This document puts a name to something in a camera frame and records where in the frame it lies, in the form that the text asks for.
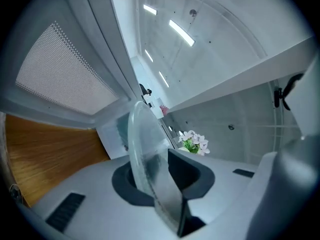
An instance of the person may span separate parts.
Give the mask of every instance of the person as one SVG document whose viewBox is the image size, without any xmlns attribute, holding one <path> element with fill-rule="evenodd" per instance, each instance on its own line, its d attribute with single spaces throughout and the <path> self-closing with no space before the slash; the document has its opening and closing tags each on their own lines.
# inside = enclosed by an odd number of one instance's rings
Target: person
<svg viewBox="0 0 320 240">
<path fill-rule="evenodd" d="M 149 94 L 151 96 L 152 90 L 150 90 L 150 89 L 146 90 L 146 88 L 141 83 L 139 83 L 139 85 L 140 85 L 140 88 L 141 88 L 143 95 Z"/>
</svg>

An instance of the white ceiling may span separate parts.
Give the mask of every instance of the white ceiling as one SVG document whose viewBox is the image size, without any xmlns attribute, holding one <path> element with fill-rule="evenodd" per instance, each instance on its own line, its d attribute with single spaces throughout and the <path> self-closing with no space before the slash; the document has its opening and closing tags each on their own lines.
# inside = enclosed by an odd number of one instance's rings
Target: white ceiling
<svg viewBox="0 0 320 240">
<path fill-rule="evenodd" d="M 312 35 L 288 0 L 114 0 L 114 6 L 129 56 L 143 57 L 169 108 Z M 195 40 L 192 47 L 169 20 Z"/>
</svg>

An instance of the fluorescent light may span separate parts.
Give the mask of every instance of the fluorescent light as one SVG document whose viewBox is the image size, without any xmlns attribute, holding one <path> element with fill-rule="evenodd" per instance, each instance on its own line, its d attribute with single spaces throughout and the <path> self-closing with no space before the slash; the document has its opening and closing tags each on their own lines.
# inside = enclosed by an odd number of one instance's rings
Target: fluorescent light
<svg viewBox="0 0 320 240">
<path fill-rule="evenodd" d="M 179 27 L 176 23 L 174 23 L 171 19 L 169 21 L 169 25 L 178 32 L 178 34 L 180 36 L 182 36 L 182 38 L 184 40 L 186 40 L 186 42 L 190 45 L 193 46 L 195 41 L 181 28 Z"/>
<path fill-rule="evenodd" d="M 164 76 L 161 74 L 161 72 L 159 71 L 160 76 L 162 77 L 163 81 L 165 82 L 166 86 L 169 87 L 169 84 L 167 83 L 166 79 L 164 78 Z"/>
<path fill-rule="evenodd" d="M 149 52 L 147 52 L 147 50 L 144 50 L 144 51 L 145 51 L 146 55 L 148 55 L 149 59 L 150 59 L 152 62 L 154 62 L 154 60 L 151 58 Z"/>
<path fill-rule="evenodd" d="M 154 15 L 157 15 L 157 10 L 155 10 L 155 9 L 153 9 L 153 8 L 145 5 L 145 4 L 143 5 L 143 8 L 144 8 L 145 10 L 149 11 L 150 13 L 152 13 L 152 14 L 154 14 Z"/>
</svg>

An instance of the brown wooden surface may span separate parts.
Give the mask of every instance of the brown wooden surface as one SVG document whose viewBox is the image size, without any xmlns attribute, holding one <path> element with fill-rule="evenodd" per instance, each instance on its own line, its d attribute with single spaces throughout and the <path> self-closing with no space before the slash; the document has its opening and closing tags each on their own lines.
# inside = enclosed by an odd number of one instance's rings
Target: brown wooden surface
<svg viewBox="0 0 320 240">
<path fill-rule="evenodd" d="M 6 116 L 13 176 L 32 206 L 80 169 L 109 160 L 96 130 L 72 129 Z"/>
</svg>

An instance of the rectangular light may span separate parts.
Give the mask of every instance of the rectangular light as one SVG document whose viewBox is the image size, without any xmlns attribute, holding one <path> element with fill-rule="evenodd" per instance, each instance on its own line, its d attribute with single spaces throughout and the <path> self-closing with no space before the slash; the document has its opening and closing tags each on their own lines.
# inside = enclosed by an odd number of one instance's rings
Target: rectangular light
<svg viewBox="0 0 320 240">
<path fill-rule="evenodd" d="M 154 60 L 151 58 L 149 52 L 147 52 L 147 50 L 144 50 L 144 51 L 145 51 L 146 55 L 148 55 L 149 59 L 150 59 L 152 62 L 154 62 Z"/>
<path fill-rule="evenodd" d="M 152 14 L 154 14 L 154 15 L 157 15 L 157 10 L 155 10 L 155 9 L 153 9 L 153 8 L 145 5 L 145 4 L 143 5 L 143 8 L 144 8 L 145 10 L 149 11 L 150 13 L 152 13 Z"/>
<path fill-rule="evenodd" d="M 171 19 L 169 21 L 169 25 L 178 32 L 178 34 L 180 36 L 182 36 L 182 38 L 184 40 L 186 40 L 186 42 L 190 45 L 193 46 L 195 41 L 181 28 L 179 27 L 176 23 L 174 23 Z"/>
<path fill-rule="evenodd" d="M 159 71 L 160 76 L 162 77 L 163 81 L 165 82 L 166 86 L 169 87 L 169 84 L 167 83 L 166 79 L 164 78 L 164 76 L 161 74 L 161 72 Z"/>
</svg>

